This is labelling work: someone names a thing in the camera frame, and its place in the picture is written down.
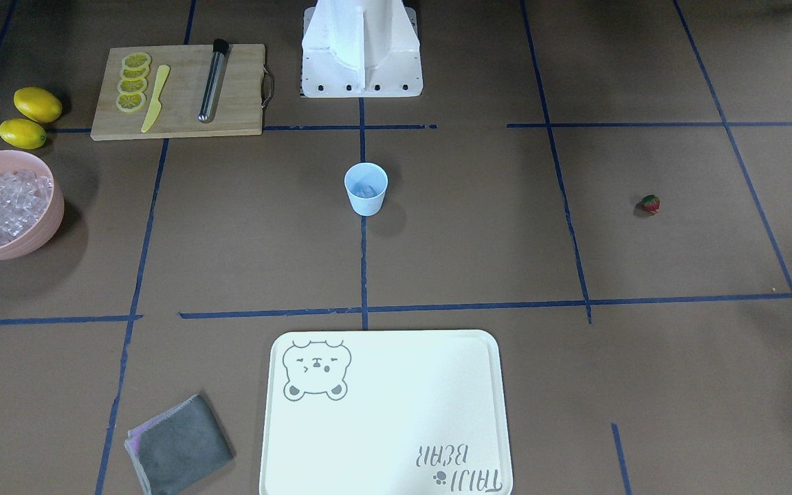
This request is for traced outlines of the wooden cutting board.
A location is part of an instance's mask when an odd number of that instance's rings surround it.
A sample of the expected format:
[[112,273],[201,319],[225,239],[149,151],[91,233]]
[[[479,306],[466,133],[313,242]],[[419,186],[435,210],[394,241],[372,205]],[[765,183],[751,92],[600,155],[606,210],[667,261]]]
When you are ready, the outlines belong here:
[[[147,97],[151,97],[158,66],[170,67],[160,96],[162,111],[146,132],[142,132],[141,125],[148,107],[133,113],[122,112],[116,107],[122,59],[135,52],[145,52],[151,56],[150,73],[146,76]],[[262,93],[262,84],[267,79],[266,47],[261,44],[229,46],[212,119],[209,123],[203,123],[199,121],[198,113],[212,52],[211,44],[111,48],[98,94],[91,138],[100,142],[260,135],[264,102],[270,99],[269,94]]]

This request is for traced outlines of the red strawberry on table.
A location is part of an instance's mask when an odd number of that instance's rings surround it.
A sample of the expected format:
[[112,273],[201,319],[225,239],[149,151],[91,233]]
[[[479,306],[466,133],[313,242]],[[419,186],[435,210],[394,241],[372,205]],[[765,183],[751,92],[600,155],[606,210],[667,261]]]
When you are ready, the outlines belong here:
[[638,206],[642,211],[650,215],[656,215],[660,210],[662,201],[658,195],[646,195],[646,197],[642,197],[638,203]]

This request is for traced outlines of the cream bear tray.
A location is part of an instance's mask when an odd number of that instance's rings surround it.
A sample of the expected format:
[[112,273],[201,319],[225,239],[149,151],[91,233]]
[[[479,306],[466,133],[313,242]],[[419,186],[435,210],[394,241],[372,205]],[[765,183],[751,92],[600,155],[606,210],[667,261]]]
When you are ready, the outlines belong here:
[[270,352],[261,494],[510,494],[499,346],[480,329],[295,331]]

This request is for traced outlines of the yellow lemon near bowl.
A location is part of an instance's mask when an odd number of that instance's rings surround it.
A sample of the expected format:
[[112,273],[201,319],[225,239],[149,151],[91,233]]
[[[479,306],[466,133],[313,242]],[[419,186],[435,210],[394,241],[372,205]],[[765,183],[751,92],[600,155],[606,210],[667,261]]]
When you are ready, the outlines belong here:
[[59,98],[42,87],[20,88],[14,91],[12,101],[23,116],[42,124],[56,121],[63,113]]

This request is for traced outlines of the pink bowl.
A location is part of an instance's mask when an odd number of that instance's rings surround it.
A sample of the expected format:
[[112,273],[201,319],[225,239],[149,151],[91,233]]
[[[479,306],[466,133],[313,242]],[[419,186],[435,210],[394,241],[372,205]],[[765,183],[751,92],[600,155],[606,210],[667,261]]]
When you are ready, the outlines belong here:
[[29,169],[38,173],[38,175],[46,175],[53,179],[53,197],[51,204],[42,214],[38,223],[35,223],[28,232],[15,239],[15,241],[0,247],[0,260],[18,258],[38,250],[38,248],[54,237],[56,230],[60,228],[63,221],[63,192],[56,179],[54,179],[50,167],[39,157],[25,153],[25,151],[0,151],[0,175],[22,169]]

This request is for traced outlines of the light blue plastic cup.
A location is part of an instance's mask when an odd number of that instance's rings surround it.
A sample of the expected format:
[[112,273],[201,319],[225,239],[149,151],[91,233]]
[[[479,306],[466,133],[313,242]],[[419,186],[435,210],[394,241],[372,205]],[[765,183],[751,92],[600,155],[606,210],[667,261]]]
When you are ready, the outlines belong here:
[[[376,188],[378,195],[371,199],[362,199],[354,195],[358,183],[368,183]],[[356,214],[364,217],[375,215],[380,211],[389,178],[381,166],[371,162],[361,162],[350,167],[344,175],[344,188],[349,198],[349,203]]]

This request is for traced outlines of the lemon slice lower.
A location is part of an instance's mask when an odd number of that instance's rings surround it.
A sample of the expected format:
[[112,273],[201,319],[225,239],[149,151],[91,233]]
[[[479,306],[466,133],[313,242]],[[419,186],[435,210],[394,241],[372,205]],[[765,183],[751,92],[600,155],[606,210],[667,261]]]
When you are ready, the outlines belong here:
[[146,52],[134,52],[127,54],[120,61],[120,65],[126,70],[141,70],[151,64],[151,56]]

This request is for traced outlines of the clear ice cubes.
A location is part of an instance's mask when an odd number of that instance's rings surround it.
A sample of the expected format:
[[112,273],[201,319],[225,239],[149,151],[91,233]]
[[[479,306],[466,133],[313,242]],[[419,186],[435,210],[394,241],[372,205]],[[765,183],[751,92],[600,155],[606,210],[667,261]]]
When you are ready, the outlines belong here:
[[0,247],[19,238],[50,206],[53,179],[32,170],[0,175]]

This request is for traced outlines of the grey folded cloth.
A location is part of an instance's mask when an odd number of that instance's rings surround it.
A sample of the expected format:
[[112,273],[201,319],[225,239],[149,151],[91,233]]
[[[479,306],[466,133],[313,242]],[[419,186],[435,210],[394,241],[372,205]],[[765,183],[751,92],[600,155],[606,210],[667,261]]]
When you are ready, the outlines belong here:
[[144,494],[179,494],[234,458],[213,408],[201,394],[129,430],[124,448]]

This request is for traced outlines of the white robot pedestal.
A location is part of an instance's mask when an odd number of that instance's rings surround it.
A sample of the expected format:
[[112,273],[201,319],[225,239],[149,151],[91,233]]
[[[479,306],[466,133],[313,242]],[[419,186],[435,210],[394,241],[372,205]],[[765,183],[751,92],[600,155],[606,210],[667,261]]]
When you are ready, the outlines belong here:
[[318,1],[304,11],[300,94],[412,98],[422,94],[416,12],[402,1]]

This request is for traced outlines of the yellow lemon near edge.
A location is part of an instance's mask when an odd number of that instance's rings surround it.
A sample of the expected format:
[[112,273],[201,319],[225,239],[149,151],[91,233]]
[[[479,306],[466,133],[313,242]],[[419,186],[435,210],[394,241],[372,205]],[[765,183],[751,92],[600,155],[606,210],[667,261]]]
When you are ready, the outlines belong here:
[[0,123],[0,138],[13,147],[34,150],[47,143],[47,132],[35,121],[14,118]]

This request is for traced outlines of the yellow plastic knife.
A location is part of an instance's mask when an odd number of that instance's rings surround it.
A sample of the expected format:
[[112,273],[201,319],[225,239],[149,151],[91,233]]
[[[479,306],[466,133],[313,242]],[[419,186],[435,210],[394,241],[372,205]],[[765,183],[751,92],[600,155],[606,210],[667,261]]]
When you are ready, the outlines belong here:
[[160,65],[157,68],[154,84],[152,87],[151,99],[148,103],[148,110],[140,128],[141,133],[147,133],[150,131],[157,122],[158,116],[160,116],[162,111],[161,95],[164,87],[166,86],[166,81],[171,70],[172,68],[170,65]]

